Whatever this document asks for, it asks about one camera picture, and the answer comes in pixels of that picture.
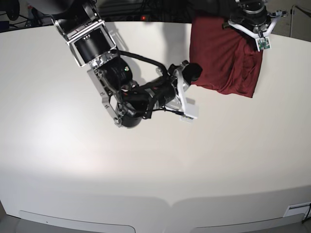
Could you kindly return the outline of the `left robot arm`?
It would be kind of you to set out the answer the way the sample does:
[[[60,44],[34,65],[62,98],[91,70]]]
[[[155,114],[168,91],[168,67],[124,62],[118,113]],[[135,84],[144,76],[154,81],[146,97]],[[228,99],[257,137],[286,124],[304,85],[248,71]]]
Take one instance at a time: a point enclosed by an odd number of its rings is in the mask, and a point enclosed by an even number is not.
[[[270,35],[278,20],[286,17],[286,10],[270,12],[266,0],[237,0],[229,19],[222,24],[223,29],[239,30],[253,39],[266,38]]]

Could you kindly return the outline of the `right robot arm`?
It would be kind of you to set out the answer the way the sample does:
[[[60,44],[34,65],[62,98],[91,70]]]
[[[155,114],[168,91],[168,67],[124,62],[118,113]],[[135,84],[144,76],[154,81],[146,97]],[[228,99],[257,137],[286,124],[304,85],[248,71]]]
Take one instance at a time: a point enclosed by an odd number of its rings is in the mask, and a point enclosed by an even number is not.
[[[78,66],[89,66],[87,73],[118,127],[134,128],[156,111],[174,113],[185,121],[198,118],[199,108],[187,101],[186,91],[203,71],[199,64],[183,61],[165,67],[120,50],[92,0],[32,0],[30,4],[51,17]],[[159,77],[138,84],[124,57],[154,65]]]

